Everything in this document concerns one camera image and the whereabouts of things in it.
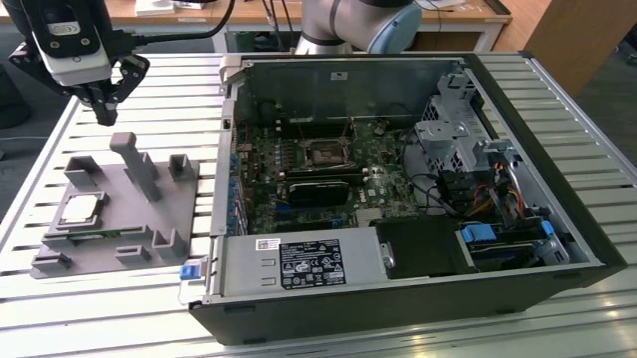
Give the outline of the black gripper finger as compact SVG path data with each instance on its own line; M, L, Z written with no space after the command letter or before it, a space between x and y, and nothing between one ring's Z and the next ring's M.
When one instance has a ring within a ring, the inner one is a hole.
M63 85L54 79L46 66L46 56L40 53L34 43L22 43L8 57L10 62L39 83L56 94L76 96L91 107L101 125L107 125L107 107L98 102L99 98L87 84Z
M107 118L105 120L106 126L113 126L118 119L118 105L129 98L134 90L143 81L147 71L150 69L150 61L139 55L125 57L119 61L119 73L122 79L111 84L107 90Z

